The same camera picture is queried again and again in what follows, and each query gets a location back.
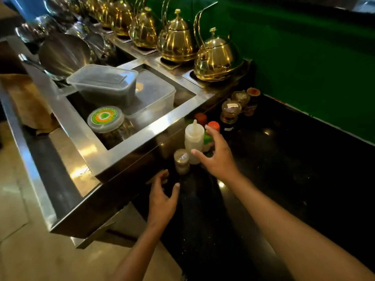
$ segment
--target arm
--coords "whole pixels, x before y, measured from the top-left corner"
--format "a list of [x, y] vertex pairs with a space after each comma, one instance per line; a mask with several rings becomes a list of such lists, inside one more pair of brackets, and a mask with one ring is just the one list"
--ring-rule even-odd
[[180, 185], [175, 184], [171, 198], [163, 192], [161, 181], [168, 176], [168, 170], [159, 172], [153, 179], [150, 192], [150, 210], [147, 226], [129, 254], [120, 262], [111, 281], [142, 281], [155, 247], [169, 221], [176, 211]]
[[206, 129], [213, 135], [215, 154], [212, 158], [197, 150], [192, 154], [243, 203], [297, 281], [375, 280], [359, 260], [260, 192], [239, 172], [224, 138]]

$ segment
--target right hand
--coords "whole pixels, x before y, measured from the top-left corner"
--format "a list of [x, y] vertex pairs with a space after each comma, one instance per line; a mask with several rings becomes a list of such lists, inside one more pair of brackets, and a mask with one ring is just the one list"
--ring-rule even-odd
[[223, 138], [215, 129], [205, 126], [209, 135], [215, 141], [215, 152], [212, 158], [206, 157], [198, 150], [191, 150], [192, 155], [196, 156], [207, 168], [207, 170], [223, 183], [240, 174], [232, 156], [232, 152]]

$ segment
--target green wall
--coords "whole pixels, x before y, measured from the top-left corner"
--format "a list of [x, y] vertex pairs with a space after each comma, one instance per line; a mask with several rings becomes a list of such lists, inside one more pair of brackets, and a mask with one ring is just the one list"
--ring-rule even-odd
[[[262, 93], [375, 143], [375, 29], [257, 1], [172, 0], [170, 19], [180, 8], [192, 22], [214, 1], [201, 18], [203, 38], [211, 27], [232, 31], [242, 55], [255, 61]], [[159, 14], [161, 4], [147, 2]]]

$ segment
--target blue object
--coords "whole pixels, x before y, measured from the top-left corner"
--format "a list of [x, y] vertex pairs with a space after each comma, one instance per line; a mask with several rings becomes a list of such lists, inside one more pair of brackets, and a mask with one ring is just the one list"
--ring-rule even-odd
[[4, 0], [10, 1], [26, 20], [33, 20], [43, 14], [47, 14], [43, 0]]

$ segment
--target hand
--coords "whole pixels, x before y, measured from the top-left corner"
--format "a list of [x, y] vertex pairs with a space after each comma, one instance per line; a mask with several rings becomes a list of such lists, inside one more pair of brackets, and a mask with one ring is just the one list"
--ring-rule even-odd
[[191, 153], [196, 156], [206, 166], [207, 170], [217, 177], [219, 180], [227, 184], [232, 177], [240, 175], [240, 171], [233, 160], [232, 152], [224, 140], [223, 136], [215, 129], [205, 126], [207, 133], [213, 137], [215, 141], [215, 151], [212, 158], [206, 157], [198, 150], [191, 150]]
[[180, 193], [180, 184], [176, 183], [172, 190], [171, 198], [164, 194], [162, 181], [165, 183], [168, 177], [168, 170], [162, 170], [152, 180], [150, 192], [150, 210], [148, 212], [147, 226], [156, 227], [160, 235], [172, 219], [177, 206], [177, 199]]

